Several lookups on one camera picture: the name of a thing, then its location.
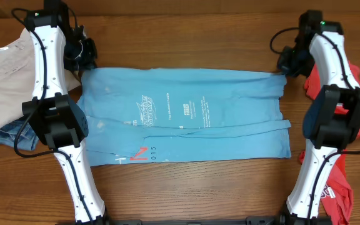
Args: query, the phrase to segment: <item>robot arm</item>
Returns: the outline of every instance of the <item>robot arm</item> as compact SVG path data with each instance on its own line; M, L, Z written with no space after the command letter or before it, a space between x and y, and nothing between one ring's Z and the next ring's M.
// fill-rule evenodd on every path
M36 78L32 101L24 102L22 109L25 116L36 110L29 123L41 142L54 151L62 167L73 199L76 224L106 224L104 201L86 156L86 117L68 96L64 77L65 68L71 71L95 68L96 49L93 40L86 39L83 28L72 30L68 19L68 7L61 1L45 1L43 10L27 12L26 29L35 33L31 33L31 38Z
M68 96L64 85L64 68L73 71L96 67L94 42L85 37L82 27L70 28L68 7L60 0L45 1L43 10L28 11L24 24L39 38L31 34L36 80L32 101L22 105L23 114L32 115L29 124L40 141L54 151L64 171L74 203L76 224L109 224L85 153L87 120ZM306 221L331 224L327 217L316 219L321 192L339 155L329 156L353 142L360 128L360 88L349 69L343 42L339 23L323 21L319 11L308 11L300 17L296 45L285 47L277 62L278 68L287 76L308 76L316 62L322 86L304 118L306 157L277 224L297 225ZM331 43L336 44L338 51ZM346 84L345 76L352 89ZM348 113L335 114L336 107L343 107ZM247 218L247 224L260 224L261 221L260 218Z
M360 128L360 87L349 68L343 30L338 22L323 21L319 11L308 11L300 17L296 46L285 47L277 65L286 75L295 76L302 68L303 74L308 76L313 61L319 71L321 91L304 118L306 156L296 185L286 201L285 224L316 219L321 193L340 156L336 153L355 140ZM342 66L348 82L344 80ZM336 107L347 109L347 114L336 114ZM315 223L332 224L329 218L316 219Z

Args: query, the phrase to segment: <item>denim jeans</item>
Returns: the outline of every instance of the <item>denim jeans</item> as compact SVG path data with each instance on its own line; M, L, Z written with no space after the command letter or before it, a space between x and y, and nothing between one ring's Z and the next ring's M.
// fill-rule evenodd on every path
M13 147L13 141L22 124L23 121L16 120L3 126L0 129L0 144ZM30 125L27 124L19 138L17 147L22 150L32 151L36 148L37 143L38 137L36 133L31 129Z

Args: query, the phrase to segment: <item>black cable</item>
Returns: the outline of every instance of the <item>black cable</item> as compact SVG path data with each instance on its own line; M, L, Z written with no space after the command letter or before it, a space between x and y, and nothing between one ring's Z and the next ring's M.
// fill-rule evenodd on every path
M15 8L15 9L12 9L11 13L12 13L12 16L18 20L21 24L23 24L24 27L26 27L25 23L18 18L18 16L15 14L16 11L24 11L24 12L28 12L27 9L21 9L21 8ZM43 155L46 155L46 154L51 154L53 153L52 151L44 151L44 152L40 152L40 153L37 153L37 154L23 154L21 152L19 152L18 150L18 142L19 142L19 138L20 138L20 135L21 133L23 132L24 128L26 127L27 123L29 122L29 120L33 117L34 113L40 108L41 104L43 103L44 101L44 98L45 98L45 95L46 95L46 92L47 92L47 57L46 57L46 53L45 53L45 47L44 47L44 44L43 42L41 41L40 37L34 32L34 31L31 31L34 36L36 37L38 43L40 44L40 48L41 48L41 52L42 52L42 61L43 61L43 66L44 66L44 84L43 84L43 87L42 87L42 95L41 95L41 98L39 100L39 102L37 103L37 106L35 108L35 110L33 112L30 113L30 115L24 120L22 126L20 127L19 131L17 132L16 134L16 137L15 137L15 140L13 142L13 149L15 151L15 153L23 158L34 158L34 157L38 157L38 156L43 156Z
M70 7L67 7L71 12L72 12L72 15L74 17L74 26L75 28L78 28L78 18L76 17L76 14L74 13L73 9L71 9Z
M54 150L53 152L62 154L66 158L66 160L69 162L69 165L72 168L74 183L76 184L76 189L77 189L77 193L79 193L80 201L82 202L82 204L84 206L84 209L86 210L86 213L87 213L87 216L88 216L88 218L90 220L91 225L94 225L93 219L92 219L91 214L90 214L90 211L88 210L88 208L86 206L84 196L81 194L80 185L79 185L78 177L77 177L77 174L76 174L76 170L74 169L73 162L71 161L70 156L68 156L65 152L62 152L60 150Z
M12 16L16 20L18 20L26 28L25 23L16 16L16 14L15 14L16 11L28 12L28 10L27 9L21 9L21 8L15 8L15 9L12 9L12 11L11 11ZM91 214L89 212L89 209L88 209L88 207L86 205L86 202L84 200L84 196L81 194L80 185L79 185L78 178L77 178L77 175L76 175L76 170L74 169L73 162L71 161L70 157L65 152L62 152L60 150L44 151L44 152L40 152L40 153L36 153L36 154L23 154L23 153L19 152L19 149L18 149L18 141L19 141L20 135L23 132L23 129L26 127L29 120L33 117L34 113L40 108L40 105L43 103L43 101L45 99L47 89L48 89L48 86L47 86L47 57L46 57L46 53L45 53L45 47L44 47L44 44L41 41L40 37L37 35L37 33L34 32L34 31L31 31L31 32L34 34L34 36L36 37L38 43L40 44L40 48L41 48L41 52L42 52L42 61L43 61L43 66L44 66L44 69L43 69L43 71L44 71L43 72L44 84L42 86L41 98L40 98L39 102L37 103L36 108L24 120L22 126L20 127L19 131L16 134L15 140L13 142L13 149L14 149L15 153L18 156L21 156L23 158L34 158L34 157L43 156L43 155L52 154L52 153L59 153L59 154L62 154L63 156L65 156L66 160L69 161L69 164L71 166L71 169L72 169L72 172L73 172L73 177L74 177L74 182L76 184L76 189L77 189L77 193L79 194L80 201L82 202L82 204L84 206L84 209L86 210L86 213L87 213L87 216L88 216L88 218L90 220L91 225L94 225L93 218L92 218L92 216L91 216Z
M273 41L275 40L275 38L286 31L293 31L293 30L298 30L298 29L299 29L298 27L290 27L290 28L282 29L281 31L277 32L269 42L270 50L276 54L281 54L281 52L273 49Z

